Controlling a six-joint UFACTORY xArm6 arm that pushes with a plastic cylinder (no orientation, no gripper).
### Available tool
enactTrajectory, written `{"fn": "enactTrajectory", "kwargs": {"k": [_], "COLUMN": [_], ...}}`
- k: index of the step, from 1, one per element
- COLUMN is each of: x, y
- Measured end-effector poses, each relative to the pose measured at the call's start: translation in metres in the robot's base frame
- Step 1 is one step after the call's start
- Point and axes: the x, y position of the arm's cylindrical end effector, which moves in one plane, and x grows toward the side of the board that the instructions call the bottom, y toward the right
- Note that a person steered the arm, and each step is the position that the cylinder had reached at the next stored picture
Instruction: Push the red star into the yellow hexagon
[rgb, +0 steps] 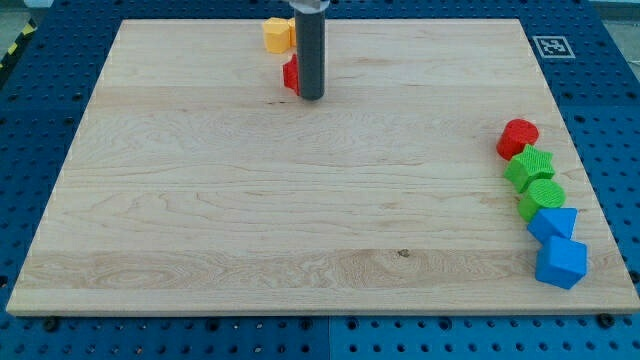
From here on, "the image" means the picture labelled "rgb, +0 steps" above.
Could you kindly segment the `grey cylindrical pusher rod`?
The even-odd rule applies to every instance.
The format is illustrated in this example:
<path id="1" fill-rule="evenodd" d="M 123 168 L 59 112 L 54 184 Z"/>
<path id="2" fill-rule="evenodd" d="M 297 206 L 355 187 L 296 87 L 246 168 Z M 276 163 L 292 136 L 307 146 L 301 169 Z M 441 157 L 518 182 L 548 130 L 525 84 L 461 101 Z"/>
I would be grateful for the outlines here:
<path id="1" fill-rule="evenodd" d="M 325 93 L 325 10 L 294 4 L 300 96 L 319 100 Z"/>

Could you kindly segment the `white rod mount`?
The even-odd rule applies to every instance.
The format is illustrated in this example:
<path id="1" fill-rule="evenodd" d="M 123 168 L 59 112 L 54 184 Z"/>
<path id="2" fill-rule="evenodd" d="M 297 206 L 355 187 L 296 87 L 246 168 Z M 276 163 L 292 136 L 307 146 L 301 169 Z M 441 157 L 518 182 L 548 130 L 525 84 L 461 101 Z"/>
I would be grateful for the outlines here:
<path id="1" fill-rule="evenodd" d="M 289 0 L 289 4 L 299 12 L 324 12 L 330 0 Z"/>

